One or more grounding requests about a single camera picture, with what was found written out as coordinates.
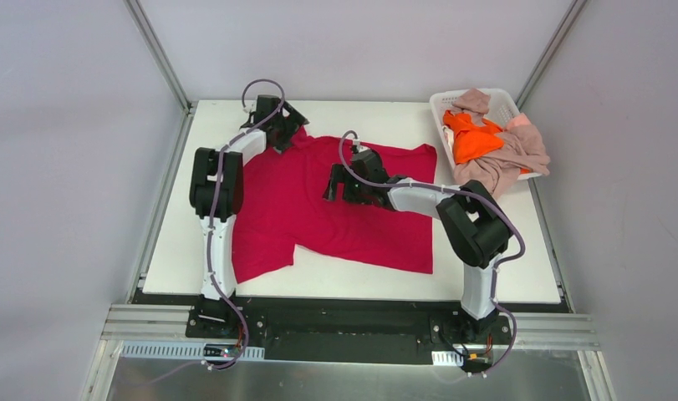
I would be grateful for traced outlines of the red t shirt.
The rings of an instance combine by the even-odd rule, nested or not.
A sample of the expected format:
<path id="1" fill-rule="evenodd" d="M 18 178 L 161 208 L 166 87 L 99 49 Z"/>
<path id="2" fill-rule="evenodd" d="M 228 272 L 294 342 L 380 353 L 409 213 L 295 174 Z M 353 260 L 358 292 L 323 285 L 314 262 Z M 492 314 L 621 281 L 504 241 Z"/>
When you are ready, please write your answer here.
<path id="1" fill-rule="evenodd" d="M 336 137 L 312 137 L 301 129 L 283 154 L 267 150 L 244 165 L 244 199 L 232 233 L 238 282 L 292 266 L 296 246 L 406 272 L 433 272 L 430 217 L 323 198 L 339 147 Z"/>

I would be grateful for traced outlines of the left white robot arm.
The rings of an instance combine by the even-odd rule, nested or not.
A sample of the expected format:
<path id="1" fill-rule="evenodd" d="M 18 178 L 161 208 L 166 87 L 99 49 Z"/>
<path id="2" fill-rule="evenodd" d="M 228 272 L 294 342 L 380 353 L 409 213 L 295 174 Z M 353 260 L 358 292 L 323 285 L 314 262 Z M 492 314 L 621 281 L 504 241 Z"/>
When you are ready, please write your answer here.
<path id="1" fill-rule="evenodd" d="M 259 95 L 238 133 L 219 149 L 194 154 L 189 201 L 203 233 L 201 295 L 220 301 L 237 286 L 232 266 L 232 232 L 244 197 L 243 167 L 266 150 L 284 153 L 308 120 L 284 99 Z"/>

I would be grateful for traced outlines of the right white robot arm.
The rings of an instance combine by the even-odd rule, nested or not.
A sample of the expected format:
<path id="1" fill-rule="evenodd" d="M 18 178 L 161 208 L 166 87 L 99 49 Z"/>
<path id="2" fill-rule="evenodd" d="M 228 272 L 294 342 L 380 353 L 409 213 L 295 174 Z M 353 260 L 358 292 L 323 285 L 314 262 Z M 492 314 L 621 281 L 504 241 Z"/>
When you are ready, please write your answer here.
<path id="1" fill-rule="evenodd" d="M 388 175 L 379 154 L 359 147 L 350 160 L 331 167 L 324 199 L 410 212 L 438 220 L 464 265 L 459 332 L 472 343 L 492 331 L 497 315 L 496 269 L 509 241 L 520 235 L 478 180 L 438 186 L 404 175 Z"/>

